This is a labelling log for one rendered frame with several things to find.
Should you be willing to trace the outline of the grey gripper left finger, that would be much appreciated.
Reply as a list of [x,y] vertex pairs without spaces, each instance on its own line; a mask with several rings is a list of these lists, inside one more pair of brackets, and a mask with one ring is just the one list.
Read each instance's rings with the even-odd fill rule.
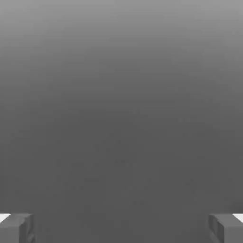
[[36,243],[31,213],[0,213],[0,243]]

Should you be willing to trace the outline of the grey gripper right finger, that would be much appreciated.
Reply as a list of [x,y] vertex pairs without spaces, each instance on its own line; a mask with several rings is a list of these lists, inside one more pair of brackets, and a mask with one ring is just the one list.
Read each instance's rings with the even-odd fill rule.
[[243,213],[209,214],[212,243],[243,243]]

